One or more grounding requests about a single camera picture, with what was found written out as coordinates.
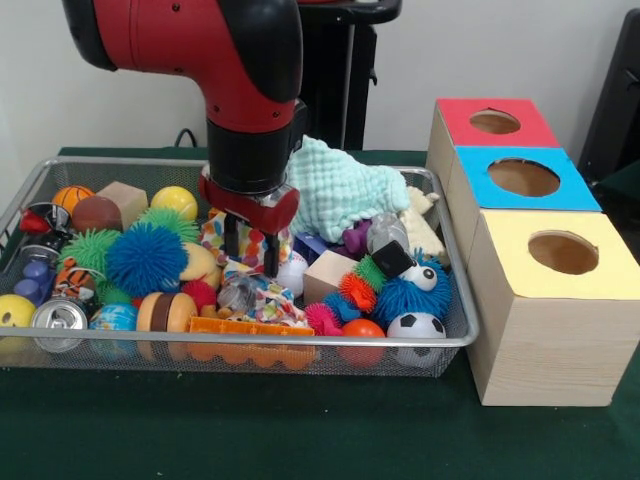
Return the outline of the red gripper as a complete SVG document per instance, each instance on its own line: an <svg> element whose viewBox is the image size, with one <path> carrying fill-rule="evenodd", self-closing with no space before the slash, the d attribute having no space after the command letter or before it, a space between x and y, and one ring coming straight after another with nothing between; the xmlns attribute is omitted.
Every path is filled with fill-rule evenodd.
<svg viewBox="0 0 640 480"><path fill-rule="evenodd" d="M300 192L283 185L266 196L250 196L225 190L202 172L198 180L201 197L212 207L224 211L225 252L229 257L239 256L239 220L262 231L265 236L264 274L275 278L279 271L280 240L278 233L287 228L296 215Z"/></svg>

